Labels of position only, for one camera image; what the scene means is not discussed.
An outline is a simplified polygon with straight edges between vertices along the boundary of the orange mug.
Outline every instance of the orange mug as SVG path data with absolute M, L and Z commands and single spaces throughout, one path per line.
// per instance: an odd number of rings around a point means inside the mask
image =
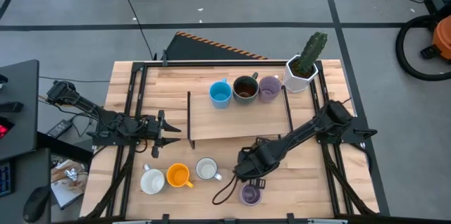
M 183 185 L 187 185 L 190 188 L 194 187 L 190 182 L 190 170 L 181 163 L 176 163 L 169 167 L 166 178 L 168 183 L 174 187 L 182 187 Z

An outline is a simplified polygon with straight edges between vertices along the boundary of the gray floor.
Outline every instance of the gray floor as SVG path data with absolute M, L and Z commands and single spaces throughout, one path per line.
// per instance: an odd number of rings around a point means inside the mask
M 141 23 L 331 23 L 327 0 L 131 0 Z M 401 23 L 427 14 L 408 0 L 335 0 L 341 23 Z M 0 25 L 137 24 L 127 0 L 12 0 Z M 269 58 L 290 58 L 317 30 L 329 34 L 321 58 L 341 58 L 333 28 L 303 27 L 145 30 L 153 52 L 165 49 L 176 31 L 223 42 Z M 344 29 L 352 66 L 373 138 L 385 193 L 393 216 L 451 219 L 450 82 L 422 82 L 406 76 L 397 64 L 398 29 Z M 424 72 L 449 70 L 440 61 L 421 61 L 417 51 L 428 45 L 426 30 L 406 38 L 410 61 Z M 144 60 L 150 55 L 139 30 L 0 32 L 2 65 L 36 58 L 41 75 L 80 80 L 107 80 L 114 61 Z M 40 80 L 46 94 L 51 80 Z M 107 83 L 77 83 L 77 89 L 102 104 Z M 39 104 L 39 130 L 62 118 Z M 80 118 L 77 125 L 83 127 Z M 63 138 L 80 142 L 73 131 Z M 52 208 L 54 220 L 74 219 L 80 200 L 64 211 Z

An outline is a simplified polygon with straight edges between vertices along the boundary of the keyboard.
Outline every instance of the keyboard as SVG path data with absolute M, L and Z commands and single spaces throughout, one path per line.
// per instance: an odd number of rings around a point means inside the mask
M 12 170 L 9 161 L 0 163 L 0 197 L 13 193 Z

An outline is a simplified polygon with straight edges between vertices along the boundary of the white mug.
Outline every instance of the white mug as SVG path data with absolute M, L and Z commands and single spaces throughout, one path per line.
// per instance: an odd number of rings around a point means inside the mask
M 216 178 L 222 180 L 223 177 L 218 174 L 218 164 L 209 157 L 200 159 L 196 164 L 196 174 L 204 180 Z
M 146 172 L 141 177 L 142 191 L 150 195 L 160 192 L 166 182 L 164 174 L 160 170 L 153 169 L 147 164 L 144 165 L 144 169 Z

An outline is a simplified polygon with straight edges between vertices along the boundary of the white pot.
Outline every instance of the white pot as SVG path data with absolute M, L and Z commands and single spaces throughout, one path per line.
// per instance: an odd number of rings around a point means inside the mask
M 291 61 L 299 58 L 300 55 L 295 55 L 285 64 L 285 74 L 283 76 L 283 84 L 287 87 L 287 90 L 292 93 L 299 93 L 304 91 L 310 84 L 310 82 L 318 74 L 318 68 L 314 64 L 314 73 L 309 78 L 297 77 L 291 73 L 290 63 Z

